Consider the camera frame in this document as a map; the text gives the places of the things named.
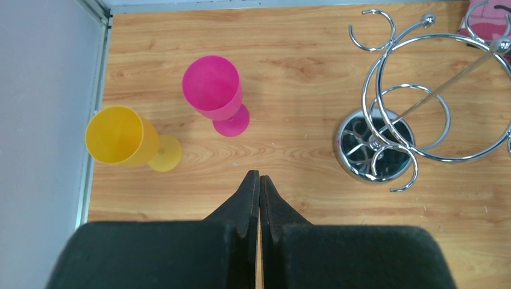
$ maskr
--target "cup rim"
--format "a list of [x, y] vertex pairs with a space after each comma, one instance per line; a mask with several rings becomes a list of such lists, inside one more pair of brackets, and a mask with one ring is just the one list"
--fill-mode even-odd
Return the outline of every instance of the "cup rim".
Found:
[[[214, 110], [203, 110], [201, 108], [198, 108], [194, 105], [192, 105], [188, 99], [188, 97], [186, 96], [186, 93], [184, 92], [184, 79], [186, 77], [186, 75], [189, 73], [189, 70], [190, 68], [197, 62], [199, 62], [200, 60], [203, 60], [205, 58], [220, 58], [222, 60], [225, 60], [230, 66], [232, 66], [232, 68], [234, 68], [234, 71], [236, 71], [236, 77], [237, 77], [237, 88], [236, 88], [236, 92], [233, 94], [233, 97], [222, 107], [220, 108], [217, 108], [217, 109], [214, 109]], [[202, 57], [199, 57], [197, 58], [196, 60], [194, 60], [188, 67], [187, 69], [185, 70], [184, 74], [183, 74], [183, 79], [181, 81], [181, 91], [183, 92], [183, 96], [184, 98], [186, 99], [186, 101], [196, 110], [199, 110], [199, 111], [205, 111], [205, 112], [208, 112], [208, 113], [212, 113], [214, 111], [219, 111], [225, 107], [227, 107], [229, 104], [231, 104], [233, 101], [234, 101], [234, 96], [237, 95], [240, 91], [240, 88], [241, 88], [241, 77], [240, 77], [240, 73], [239, 73], [239, 70], [238, 68], [236, 67], [236, 65], [234, 65], [234, 63], [229, 60], [227, 57], [223, 57], [221, 55], [216, 55], [216, 54], [210, 54], [210, 55], [205, 55], [205, 56], [202, 56]]]
[[[109, 163], [109, 162], [106, 162], [106, 161], [104, 161], [104, 160], [99, 160], [99, 159], [97, 159], [95, 156], [93, 156], [93, 155], [90, 153], [89, 144], [88, 144], [88, 142], [87, 142], [87, 135], [89, 134], [90, 124], [93, 122], [94, 118], [95, 118], [96, 116], [98, 116], [100, 113], [102, 113], [102, 112], [104, 112], [104, 111], [106, 111], [106, 110], [112, 109], [112, 108], [123, 108], [123, 109], [126, 109], [126, 110], [128, 110], [128, 111], [130, 111], [130, 112], [134, 113], [134, 114], [135, 114], [135, 116], [137, 117], [137, 120], [139, 121], [140, 129], [142, 130], [142, 135], [141, 135], [141, 138], [140, 138], [140, 141], [139, 141], [139, 145], [137, 146], [137, 148], [133, 151], [133, 153], [132, 153], [131, 155], [129, 155], [128, 157], [124, 158], [124, 159], [123, 159], [123, 160], [121, 160], [121, 161], [117, 161], [117, 162], [114, 162], [114, 163]], [[137, 113], [134, 109], [132, 109], [132, 108], [130, 108], [130, 107], [127, 107], [127, 106], [125, 106], [125, 105], [112, 105], [112, 106], [105, 107], [105, 108], [103, 108], [103, 109], [99, 110], [99, 111], [98, 111], [98, 113], [96, 113], [96, 114], [95, 114], [95, 115], [94, 115], [94, 116], [90, 119], [89, 124], [87, 124], [87, 128], [85, 129], [85, 145], [86, 145], [87, 151], [89, 152], [89, 154], [91, 155], [91, 157], [93, 157], [95, 160], [98, 160], [98, 161], [100, 161], [100, 162], [102, 162], [102, 163], [105, 163], [105, 164], [122, 164], [123, 162], [125, 162], [125, 161], [129, 160], [129, 159], [130, 159], [133, 155], [135, 155], [135, 154], [139, 151], [139, 149], [140, 149], [140, 147], [141, 147], [141, 145], [142, 145], [142, 141], [143, 141], [143, 139], [144, 139], [144, 136], [145, 136], [145, 129], [143, 128], [142, 118], [140, 118], [140, 115], [139, 115], [139, 114], [138, 114], [138, 113]]]

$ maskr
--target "metal frame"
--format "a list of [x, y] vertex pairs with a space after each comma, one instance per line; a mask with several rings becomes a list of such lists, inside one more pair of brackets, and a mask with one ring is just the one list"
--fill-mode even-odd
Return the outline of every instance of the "metal frame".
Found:
[[145, 5], [114, 5], [110, 7], [112, 14], [148, 13], [163, 11], [189, 11], [189, 10], [218, 10], [243, 8], [280, 8], [280, 7], [307, 7], [323, 5], [360, 5], [360, 4], [388, 4], [388, 3], [414, 3], [438, 2], [440, 0], [221, 0], [205, 2], [182, 2], [168, 4]]
[[[93, 95], [90, 103], [89, 119], [99, 110], [103, 102], [103, 91], [105, 88], [105, 71], [107, 68], [108, 50], [110, 46], [111, 21], [112, 15], [110, 10], [106, 9], [102, 0], [76, 0], [84, 9], [95, 19], [98, 20], [103, 27], [101, 29], [101, 38], [98, 59], [96, 60], [96, 72], [94, 79]], [[89, 216], [89, 202], [92, 186], [92, 176], [94, 171], [94, 160], [87, 152], [84, 151], [84, 161], [82, 167], [82, 177], [80, 183], [80, 197], [78, 199], [78, 210], [75, 227], [78, 228], [87, 222]]]
[[[357, 140], [359, 143], [356, 144], [356, 148], [362, 148], [361, 145], [365, 145], [363, 148], [371, 148], [374, 151], [373, 156], [371, 157], [371, 171], [367, 175], [363, 175], [364, 179], [370, 179], [374, 183], [376, 182], [384, 182], [386, 179], [383, 179], [382, 177], [377, 176], [377, 169], [376, 169], [376, 162], [377, 161], [384, 161], [384, 163], [387, 165], [386, 170], [388, 170], [390, 167], [395, 167], [398, 165], [402, 165], [401, 160], [398, 160], [395, 157], [385, 157], [382, 153], [385, 150], [395, 150], [400, 151], [403, 153], [406, 153], [409, 155], [409, 157], [412, 159], [414, 163], [413, 168], [413, 176], [411, 180], [403, 187], [401, 188], [391, 188], [390, 191], [396, 192], [396, 191], [404, 191], [410, 188], [413, 183], [417, 180], [418, 173], [419, 173], [419, 167], [418, 162], [416, 160], [415, 154], [420, 155], [421, 157], [428, 158], [430, 160], [434, 161], [441, 161], [445, 163], [461, 163], [465, 161], [471, 161], [476, 160], [479, 158], [482, 158], [486, 156], [487, 154], [490, 154], [491, 152], [498, 149], [501, 145], [503, 145], [506, 141], [511, 143], [511, 121], [508, 124], [508, 127], [503, 132], [503, 134], [499, 137], [499, 139], [490, 145], [489, 147], [483, 149], [480, 152], [477, 152], [472, 155], [465, 155], [462, 157], [446, 157], [441, 155], [435, 155], [427, 152], [427, 149], [424, 148], [417, 148], [414, 144], [409, 142], [406, 138], [404, 138], [401, 133], [394, 127], [394, 123], [399, 122], [400, 120], [403, 120], [405, 116], [415, 111], [418, 107], [425, 104], [426, 102], [432, 100], [433, 98], [437, 98], [442, 106], [444, 107], [445, 112], [445, 119], [446, 119], [446, 126], [444, 129], [444, 133], [442, 136], [435, 141], [434, 144], [431, 144], [428, 146], [428, 148], [431, 148], [433, 145], [438, 145], [448, 134], [448, 125], [447, 123], [450, 122], [450, 112], [448, 109], [447, 104], [445, 104], [445, 101], [440, 96], [440, 93], [445, 91], [448, 87], [456, 83], [458, 80], [462, 79], [465, 75], [473, 71], [475, 68], [479, 67], [481, 64], [483, 64], [485, 61], [488, 61], [490, 59], [496, 59], [500, 64], [501, 67], [506, 71], [508, 77], [511, 79], [511, 65], [504, 59], [504, 55], [508, 54], [511, 51], [511, 39], [509, 38], [509, 33], [511, 32], [511, 16], [506, 15], [507, 20], [507, 28], [504, 32], [503, 36], [500, 38], [494, 39], [492, 41], [484, 40], [476, 35], [476, 33], [473, 32], [473, 30], [470, 27], [469, 18], [472, 16], [472, 12], [475, 8], [488, 4], [488, 0], [484, 2], [479, 2], [478, 4], [473, 5], [466, 13], [465, 17], [465, 26], [467, 27], [467, 30], [470, 34], [470, 37], [462, 36], [459, 34], [453, 34], [453, 33], [429, 33], [429, 34], [421, 34], [419, 36], [405, 39], [405, 36], [408, 35], [408, 33], [418, 29], [418, 28], [428, 28], [431, 27], [435, 23], [435, 16], [433, 14], [427, 13], [424, 14], [421, 19], [406, 28], [403, 32], [399, 33], [396, 36], [396, 29], [395, 29], [395, 22], [394, 20], [384, 11], [378, 10], [378, 9], [367, 9], [362, 11], [362, 15], [365, 14], [378, 14], [386, 18], [390, 24], [391, 27], [391, 34], [389, 37], [389, 40], [379, 46], [379, 47], [367, 47], [362, 44], [355, 38], [353, 33], [353, 26], [349, 26], [348, 30], [350, 33], [350, 39], [358, 48], [364, 50], [364, 51], [383, 51], [382, 55], [375, 61], [375, 63], [372, 65], [372, 67], [369, 69], [369, 72], [366, 75], [366, 78], [364, 80], [364, 85], [362, 87], [362, 97], [361, 97], [361, 103], [362, 103], [362, 109], [358, 112], [362, 112], [364, 115], [364, 119], [366, 121], [367, 127], [369, 128], [369, 131], [371, 132], [371, 137], [369, 138], [368, 144], [365, 144], [362, 142], [363, 140], [359, 138]], [[407, 88], [418, 88], [419, 85], [416, 84], [399, 84], [395, 87], [391, 87], [389, 89], [383, 90], [381, 86], [381, 79], [382, 74], [385, 68], [385, 64], [387, 62], [387, 59], [389, 58], [390, 54], [397, 50], [400, 47], [403, 47], [405, 45], [408, 45], [413, 42], [421, 41], [421, 40], [427, 40], [427, 39], [451, 39], [458, 42], [463, 42], [466, 44], [469, 44], [471, 46], [474, 46], [476, 48], [481, 49], [485, 53], [483, 56], [479, 57], [477, 60], [475, 60], [470, 65], [466, 66], [461, 72], [459, 72], [457, 75], [453, 76], [449, 80], [445, 81], [442, 85], [440, 85], [438, 88], [432, 90], [427, 87], [424, 87], [424, 91], [428, 92], [427, 96], [424, 96], [420, 101], [416, 102], [416, 104], [412, 105], [410, 108], [408, 108], [405, 112], [401, 113], [397, 117], [390, 117], [388, 115], [388, 110], [385, 107], [384, 101], [383, 101], [383, 95], [395, 87], [407, 87]], [[368, 108], [367, 100], [368, 100], [368, 85], [370, 80], [372, 79], [373, 75], [375, 75], [375, 99], [371, 102], [370, 108]], [[372, 114], [374, 109], [374, 104], [378, 104], [378, 110], [380, 112], [381, 119], [384, 122], [384, 127], [382, 129], [376, 128], [372, 121]], [[337, 132], [339, 135], [347, 135], [348, 133], [356, 133], [349, 131], [345, 128], [341, 128], [343, 131]], [[385, 137], [382, 132], [383, 131], [389, 131], [393, 140], [388, 139]], [[347, 152], [342, 149], [342, 145], [339, 145], [340, 154], [342, 160], [344, 160], [348, 154], [351, 152]], [[509, 145], [507, 146], [508, 153], [511, 155], [511, 148]], [[368, 161], [368, 160], [360, 160], [356, 159], [356, 163], [361, 163], [361, 161]], [[345, 170], [349, 173], [355, 173], [354, 170], [354, 164], [347, 163], [346, 161], [343, 161], [340, 163]]]

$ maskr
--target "pink cup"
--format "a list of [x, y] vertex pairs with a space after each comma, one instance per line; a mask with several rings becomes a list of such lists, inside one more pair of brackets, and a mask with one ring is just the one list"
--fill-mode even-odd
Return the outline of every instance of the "pink cup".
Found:
[[239, 73], [228, 59], [209, 55], [195, 60], [183, 76], [183, 95], [196, 111], [213, 121], [226, 137], [243, 133], [250, 114], [242, 104]]

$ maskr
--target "metal hook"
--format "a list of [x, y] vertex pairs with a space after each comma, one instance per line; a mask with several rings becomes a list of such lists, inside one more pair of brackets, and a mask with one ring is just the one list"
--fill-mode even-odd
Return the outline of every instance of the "metal hook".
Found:
[[371, 51], [371, 52], [373, 52], [373, 51], [380, 51], [380, 50], [383, 50], [386, 47], [388, 47], [390, 44], [392, 44], [392, 40], [396, 36], [396, 25], [394, 23], [394, 20], [390, 17], [390, 15], [388, 15], [387, 13], [385, 13], [385, 12], [383, 12], [381, 10], [378, 10], [378, 9], [366, 9], [366, 10], [362, 11], [362, 15], [366, 15], [366, 14], [369, 14], [369, 13], [382, 15], [389, 22], [391, 32], [390, 32], [390, 37], [387, 40], [387, 42], [385, 44], [379, 46], [379, 47], [368, 47], [368, 46], [365, 46], [365, 45], [363, 45], [362, 43], [360, 43], [356, 39], [355, 33], [353, 32], [353, 25], [351, 25], [351, 24], [348, 27], [348, 29], [350, 31], [350, 38], [351, 38], [351, 41], [355, 44], [355, 46], [357, 46], [358, 48], [360, 48], [362, 50]]
[[403, 145], [401, 145], [399, 143], [386, 144], [376, 150], [376, 152], [372, 156], [372, 161], [371, 161], [372, 174], [376, 175], [376, 161], [378, 160], [379, 156], [383, 153], [383, 151], [385, 151], [386, 149], [393, 149], [395, 151], [404, 152], [413, 161], [413, 175], [412, 175], [412, 178], [410, 179], [410, 181], [408, 182], [408, 184], [406, 184], [400, 188], [391, 188], [390, 189], [390, 191], [393, 193], [408, 190], [415, 183], [415, 181], [417, 180], [417, 177], [419, 176], [419, 164], [417, 163], [417, 159], [415, 158], [415, 155], [412, 153], [412, 151], [410, 151], [409, 149], [407, 149], [406, 147], [404, 147]]
[[511, 131], [508, 132], [508, 137], [507, 137], [507, 153], [509, 154], [509, 157], [511, 157]]
[[[491, 42], [491, 40], [485, 40], [485, 39], [482, 39], [481, 37], [479, 37], [475, 32], [474, 30], [472, 30], [472, 26], [470, 26], [470, 23], [469, 23], [469, 18], [472, 16], [472, 13], [474, 12], [474, 10], [479, 7], [479, 6], [482, 6], [482, 5], [486, 5], [488, 4], [489, 1], [488, 0], [485, 0], [483, 2], [479, 2], [477, 4], [475, 4], [474, 6], [472, 6], [467, 12], [466, 12], [466, 17], [465, 17], [465, 27], [466, 27], [466, 30], [468, 32], [468, 34], [470, 35], [470, 37], [472, 37], [474, 40], [477, 40], [481, 43], [485, 43], [485, 44], [488, 44]], [[506, 25], [506, 32], [504, 32], [504, 34], [502, 36], [508, 36], [509, 33], [511, 33], [511, 16], [509, 16], [509, 14], [506, 15], [506, 22], [507, 22], [507, 25]]]

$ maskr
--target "pink object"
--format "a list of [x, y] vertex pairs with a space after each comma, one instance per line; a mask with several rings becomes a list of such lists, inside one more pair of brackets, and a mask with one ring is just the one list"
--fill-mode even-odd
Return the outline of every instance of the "pink object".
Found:
[[[484, 0], [470, 0], [468, 9], [474, 5], [484, 2]], [[491, 41], [504, 36], [506, 32], [506, 15], [511, 13], [511, 0], [488, 0], [488, 3], [474, 9], [469, 23], [472, 30], [482, 39]], [[465, 27], [465, 18], [463, 18], [458, 31], [463, 36], [470, 36]], [[506, 55], [506, 59], [511, 60], [511, 55]]]
[[250, 114], [242, 104], [239, 73], [228, 59], [209, 55], [195, 60], [183, 76], [186, 101], [208, 119], [216, 131], [226, 137], [243, 133]]

